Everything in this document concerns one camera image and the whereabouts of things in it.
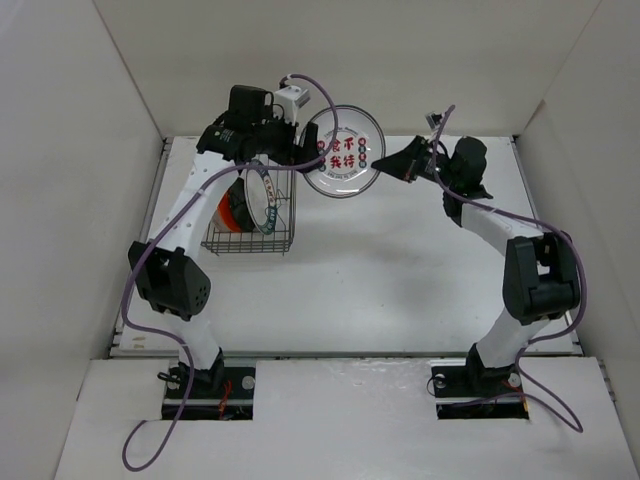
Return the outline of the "white plate red characters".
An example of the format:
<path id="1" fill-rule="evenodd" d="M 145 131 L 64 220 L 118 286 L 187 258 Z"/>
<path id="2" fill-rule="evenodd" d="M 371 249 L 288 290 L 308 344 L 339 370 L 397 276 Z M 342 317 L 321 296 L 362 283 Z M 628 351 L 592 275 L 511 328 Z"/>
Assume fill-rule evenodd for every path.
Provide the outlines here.
<path id="1" fill-rule="evenodd" d="M 377 180 L 372 163 L 386 156 L 384 133 L 374 117 L 354 105 L 337 105 L 338 133 L 326 159 L 304 174 L 316 192 L 333 199 L 364 193 Z"/>

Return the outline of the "white plate dark patterned rim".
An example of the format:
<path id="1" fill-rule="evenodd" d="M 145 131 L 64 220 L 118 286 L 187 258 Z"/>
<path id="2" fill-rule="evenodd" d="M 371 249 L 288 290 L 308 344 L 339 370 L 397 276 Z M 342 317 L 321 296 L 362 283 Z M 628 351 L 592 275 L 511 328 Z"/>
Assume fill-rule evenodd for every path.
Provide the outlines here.
<path id="1" fill-rule="evenodd" d="M 263 235 L 275 231 L 277 221 L 277 191 L 270 174 L 264 170 L 248 170 L 245 174 L 245 194 L 255 228 Z"/>

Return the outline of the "black plate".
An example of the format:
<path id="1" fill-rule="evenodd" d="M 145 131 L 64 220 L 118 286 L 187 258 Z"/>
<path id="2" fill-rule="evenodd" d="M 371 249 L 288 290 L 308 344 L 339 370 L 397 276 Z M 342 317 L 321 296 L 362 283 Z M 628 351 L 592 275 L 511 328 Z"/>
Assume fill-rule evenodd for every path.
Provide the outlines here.
<path id="1" fill-rule="evenodd" d="M 252 232 L 255 229 L 245 194 L 245 181 L 238 177 L 227 191 L 231 218 L 240 232 Z"/>

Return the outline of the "orange plate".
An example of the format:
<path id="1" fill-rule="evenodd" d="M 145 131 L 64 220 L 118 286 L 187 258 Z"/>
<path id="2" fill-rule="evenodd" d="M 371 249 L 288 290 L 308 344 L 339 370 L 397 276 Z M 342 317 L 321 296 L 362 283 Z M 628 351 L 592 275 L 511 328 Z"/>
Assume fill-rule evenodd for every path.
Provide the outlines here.
<path id="1" fill-rule="evenodd" d="M 220 200 L 217 210 L 217 224 L 220 229 L 233 233 L 241 233 L 242 230 L 236 220 L 233 217 L 231 204 L 229 200 L 229 193 L 225 193 Z"/>

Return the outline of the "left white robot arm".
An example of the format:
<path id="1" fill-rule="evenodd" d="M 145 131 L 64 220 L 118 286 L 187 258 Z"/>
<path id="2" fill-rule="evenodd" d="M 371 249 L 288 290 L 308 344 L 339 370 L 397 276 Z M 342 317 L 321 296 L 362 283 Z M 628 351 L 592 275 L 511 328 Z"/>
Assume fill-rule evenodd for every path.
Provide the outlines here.
<path id="1" fill-rule="evenodd" d="M 152 310 L 168 317 L 166 337 L 180 359 L 169 381 L 204 397 L 223 387 L 224 358 L 203 310 L 212 284 L 199 267 L 201 242 L 218 204 L 242 171 L 304 165 L 319 155 L 316 140 L 296 143 L 299 110 L 308 90 L 283 84 L 275 92 L 236 85 L 227 110 L 206 127 L 186 183 L 159 229 L 128 251 L 132 282 Z"/>

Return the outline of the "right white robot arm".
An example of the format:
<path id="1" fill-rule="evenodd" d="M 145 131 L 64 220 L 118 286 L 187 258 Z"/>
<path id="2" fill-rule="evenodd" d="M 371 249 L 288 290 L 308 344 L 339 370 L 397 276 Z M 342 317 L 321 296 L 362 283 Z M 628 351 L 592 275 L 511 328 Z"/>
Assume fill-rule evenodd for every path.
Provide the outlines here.
<path id="1" fill-rule="evenodd" d="M 499 214 L 483 185 L 487 148 L 482 141 L 463 137 L 453 151 L 437 147 L 415 137 L 372 167 L 407 183 L 423 178 L 442 184 L 445 215 L 503 256 L 501 314 L 472 345 L 463 366 L 435 372 L 445 381 L 444 398 L 496 395 L 514 374 L 518 352 L 550 321 L 578 306 L 577 262 L 567 242 L 550 228 Z"/>

